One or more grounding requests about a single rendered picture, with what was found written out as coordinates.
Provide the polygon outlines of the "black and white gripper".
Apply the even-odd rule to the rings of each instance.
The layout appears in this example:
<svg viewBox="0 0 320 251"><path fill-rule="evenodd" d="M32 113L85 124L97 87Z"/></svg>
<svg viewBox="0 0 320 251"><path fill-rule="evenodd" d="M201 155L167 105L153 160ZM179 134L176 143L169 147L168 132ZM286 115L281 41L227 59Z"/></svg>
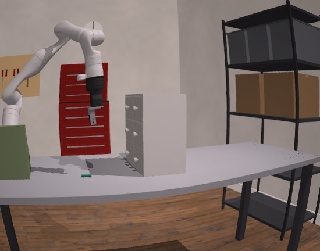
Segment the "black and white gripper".
<svg viewBox="0 0 320 251"><path fill-rule="evenodd" d="M85 78L85 79L83 79ZM96 124L95 109L103 106L102 89L104 89L104 74L102 64L92 64L85 67L85 74L77 76L77 81L86 80L86 91L90 93L90 104L88 107L89 122Z"/></svg>

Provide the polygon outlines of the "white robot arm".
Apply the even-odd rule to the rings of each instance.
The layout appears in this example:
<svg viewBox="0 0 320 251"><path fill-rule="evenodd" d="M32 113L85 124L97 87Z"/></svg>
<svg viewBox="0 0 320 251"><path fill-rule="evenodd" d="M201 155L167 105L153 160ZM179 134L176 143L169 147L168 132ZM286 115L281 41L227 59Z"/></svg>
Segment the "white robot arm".
<svg viewBox="0 0 320 251"><path fill-rule="evenodd" d="M59 41L53 46L37 51L4 89L1 98L10 106L5 106L3 109L2 126L19 125L22 94L17 87L24 80L37 75L70 39L80 43L85 58L85 67L92 64L102 64L101 52L92 48L92 46L103 43L105 35L101 30L77 27L64 20L55 26L54 33Z"/></svg>

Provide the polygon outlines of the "white chest of drawers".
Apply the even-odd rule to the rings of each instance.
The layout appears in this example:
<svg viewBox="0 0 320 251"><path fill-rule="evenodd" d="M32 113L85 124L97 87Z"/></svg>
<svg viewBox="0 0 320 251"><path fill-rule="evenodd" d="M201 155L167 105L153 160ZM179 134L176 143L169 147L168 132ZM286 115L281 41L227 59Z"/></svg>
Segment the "white chest of drawers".
<svg viewBox="0 0 320 251"><path fill-rule="evenodd" d="M131 94L143 96L143 121L126 117L143 124L144 177L186 173L186 94Z"/></svg>

